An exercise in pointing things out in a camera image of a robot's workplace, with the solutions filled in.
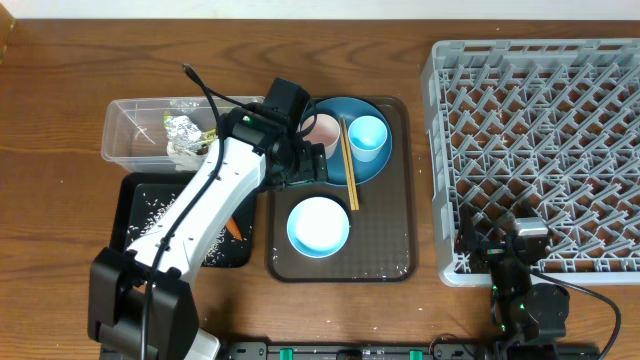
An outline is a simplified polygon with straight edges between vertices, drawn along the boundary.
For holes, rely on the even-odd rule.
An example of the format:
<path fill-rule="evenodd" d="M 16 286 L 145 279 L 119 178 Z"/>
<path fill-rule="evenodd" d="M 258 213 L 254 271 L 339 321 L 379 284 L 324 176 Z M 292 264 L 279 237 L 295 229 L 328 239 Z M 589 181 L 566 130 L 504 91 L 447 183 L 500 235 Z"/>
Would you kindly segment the pile of rice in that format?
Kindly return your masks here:
<path fill-rule="evenodd" d="M 131 201 L 127 228 L 120 227 L 123 230 L 123 233 L 119 234 L 122 241 L 120 248 L 125 250 L 134 240 L 148 232 L 173 205 L 182 189 L 182 185 L 138 186 Z M 249 261 L 255 207 L 256 196 L 253 195 L 237 208 L 232 217 L 241 231 L 243 240 L 235 240 L 224 227 L 208 250 L 202 263 L 203 267 L 239 268 Z"/>

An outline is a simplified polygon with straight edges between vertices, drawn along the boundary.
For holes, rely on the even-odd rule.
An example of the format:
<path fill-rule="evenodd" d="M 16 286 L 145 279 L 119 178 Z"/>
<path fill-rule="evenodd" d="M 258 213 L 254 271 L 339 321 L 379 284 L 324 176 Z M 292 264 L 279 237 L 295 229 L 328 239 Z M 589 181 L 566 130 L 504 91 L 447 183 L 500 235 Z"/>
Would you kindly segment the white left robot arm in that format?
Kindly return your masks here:
<path fill-rule="evenodd" d="M 89 276 L 88 336 L 132 359 L 214 359 L 192 290 L 236 209 L 261 189 L 327 178 L 324 149 L 306 140 L 305 106 L 237 107 L 217 120 L 206 160 L 155 225 L 125 250 L 103 248 Z"/>

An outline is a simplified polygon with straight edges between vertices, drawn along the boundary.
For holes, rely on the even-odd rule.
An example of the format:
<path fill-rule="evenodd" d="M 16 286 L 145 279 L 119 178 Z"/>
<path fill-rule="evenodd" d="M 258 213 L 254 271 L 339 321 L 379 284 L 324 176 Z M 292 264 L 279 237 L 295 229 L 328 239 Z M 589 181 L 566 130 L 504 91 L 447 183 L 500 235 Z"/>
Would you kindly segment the orange carrot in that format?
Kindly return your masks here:
<path fill-rule="evenodd" d="M 243 240 L 243 236 L 241 234 L 241 231 L 236 223 L 236 221 L 234 220 L 233 217 L 231 217 L 227 223 L 226 223 L 226 229 L 227 231 L 232 235 L 232 237 L 235 240 L 239 240 L 242 241 Z"/>

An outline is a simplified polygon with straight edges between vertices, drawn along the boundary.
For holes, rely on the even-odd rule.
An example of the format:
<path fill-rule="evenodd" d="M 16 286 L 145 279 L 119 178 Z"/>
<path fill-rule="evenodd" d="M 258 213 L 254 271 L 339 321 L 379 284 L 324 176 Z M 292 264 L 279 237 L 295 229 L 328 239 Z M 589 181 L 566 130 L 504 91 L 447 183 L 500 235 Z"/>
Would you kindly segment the light blue bowl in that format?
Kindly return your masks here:
<path fill-rule="evenodd" d="M 291 210 L 286 233 L 290 244 L 309 258 L 326 258 L 347 242 L 350 220 L 337 201 L 322 196 L 302 200 Z"/>

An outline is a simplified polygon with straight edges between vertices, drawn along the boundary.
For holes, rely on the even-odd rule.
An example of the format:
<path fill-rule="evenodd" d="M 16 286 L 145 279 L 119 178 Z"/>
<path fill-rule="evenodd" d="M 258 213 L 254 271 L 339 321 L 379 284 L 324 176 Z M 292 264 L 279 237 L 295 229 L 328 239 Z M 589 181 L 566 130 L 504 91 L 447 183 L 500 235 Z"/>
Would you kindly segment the foil snack wrapper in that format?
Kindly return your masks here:
<path fill-rule="evenodd" d="M 169 155 L 202 155 L 217 139 L 215 129 L 202 131 L 186 115 L 172 116 L 166 113 L 163 125 L 168 139 L 167 153 Z"/>

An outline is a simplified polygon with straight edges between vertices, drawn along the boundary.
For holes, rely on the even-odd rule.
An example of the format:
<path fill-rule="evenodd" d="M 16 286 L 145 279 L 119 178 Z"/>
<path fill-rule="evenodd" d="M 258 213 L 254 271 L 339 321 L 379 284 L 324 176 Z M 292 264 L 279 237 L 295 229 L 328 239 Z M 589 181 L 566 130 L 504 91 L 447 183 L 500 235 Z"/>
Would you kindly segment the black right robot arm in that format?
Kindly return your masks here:
<path fill-rule="evenodd" d="M 498 241 L 483 239 L 469 207 L 459 210 L 456 247 L 488 269 L 492 321 L 502 334 L 487 347 L 485 359 L 596 359 L 594 346 L 560 347 L 566 335 L 570 294 L 549 282 L 533 283 L 530 266 L 543 257 L 550 230 L 544 220 L 517 218 Z"/>

